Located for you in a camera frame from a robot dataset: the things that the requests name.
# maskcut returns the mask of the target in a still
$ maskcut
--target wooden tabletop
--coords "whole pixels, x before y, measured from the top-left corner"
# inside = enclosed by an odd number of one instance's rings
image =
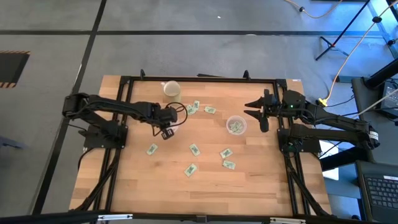
[[[119,80],[120,76],[104,76],[99,95],[116,99]],[[287,80],[287,83],[288,89],[303,93],[300,80]],[[249,110],[244,104],[257,100],[265,88],[273,93],[272,85],[179,84],[182,103],[188,105],[198,100],[200,109],[189,116],[179,126],[175,136],[168,140],[163,140],[161,136],[153,137],[148,124],[131,118],[127,120],[129,132],[126,147],[121,153],[111,211],[291,216],[284,157],[279,152],[277,141],[278,122],[276,118],[270,118],[269,131],[262,133],[259,122],[243,112]],[[147,81],[134,82],[131,102],[137,101],[158,102],[162,107],[168,103],[160,82]],[[216,113],[204,112],[205,106],[216,108]],[[109,113],[101,115],[111,118]],[[226,130],[226,120],[232,115],[242,116],[248,123],[246,132],[241,136],[234,136]],[[184,116],[179,113],[179,120]],[[146,151],[152,143],[159,148],[148,156]],[[201,151],[197,157],[189,149],[193,143]],[[233,151],[228,160],[236,164],[235,170],[222,166],[220,152],[226,148]],[[95,149],[82,160],[70,208],[79,206],[93,190],[103,155],[103,149]],[[330,212],[319,161],[309,153],[300,155],[306,186],[323,209]],[[184,170],[192,163],[198,170],[187,177]],[[297,186],[296,196],[299,211],[303,213]]]

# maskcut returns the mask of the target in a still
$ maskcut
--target cup with money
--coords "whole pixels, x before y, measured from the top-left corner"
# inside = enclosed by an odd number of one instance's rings
[[[181,87],[176,81],[162,82],[163,93],[169,103],[181,102]]]
[[[241,116],[231,116],[226,121],[226,129],[230,134],[240,135],[246,131],[248,124]]]

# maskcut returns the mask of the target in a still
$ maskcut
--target plastic cup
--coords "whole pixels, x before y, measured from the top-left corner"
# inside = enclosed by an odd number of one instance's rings
[[[234,132],[231,130],[230,126],[231,124],[235,123],[235,122],[239,122],[241,123],[243,129],[240,132]],[[234,135],[241,135],[246,131],[246,128],[248,127],[248,124],[246,123],[245,119],[242,118],[241,116],[231,116],[230,118],[228,118],[228,120],[226,121],[226,129],[228,130],[228,132],[230,134],[234,134]]]

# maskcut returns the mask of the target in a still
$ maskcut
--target floor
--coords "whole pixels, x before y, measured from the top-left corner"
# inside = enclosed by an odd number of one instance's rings
[[[2,0],[0,30],[91,30],[101,0]],[[334,2],[296,0],[312,14],[323,14]],[[379,1],[372,0],[380,7]],[[100,30],[307,30],[341,31],[362,3],[344,2],[329,16],[314,20],[299,14],[283,0],[112,0]],[[368,9],[350,27],[366,31]],[[326,37],[330,41],[336,37]],[[344,37],[338,47],[350,52],[360,37]],[[0,35],[1,50],[30,50],[31,56],[17,86],[0,89],[0,135],[29,147],[0,149],[0,217],[25,215],[49,156],[61,121],[63,98],[79,71],[87,35]],[[80,91],[95,94],[103,75],[195,76],[197,73],[241,77],[296,78],[313,101],[325,97],[345,56],[328,52],[318,36],[241,35],[101,35],[97,36]],[[366,38],[341,75],[369,76],[394,58],[381,36]],[[338,83],[329,104],[347,100],[351,85]],[[328,109],[356,111],[354,101]],[[83,138],[69,128],[45,202],[44,212],[67,211],[76,177]],[[356,199],[330,196],[335,215],[349,218],[358,211],[345,209]]]

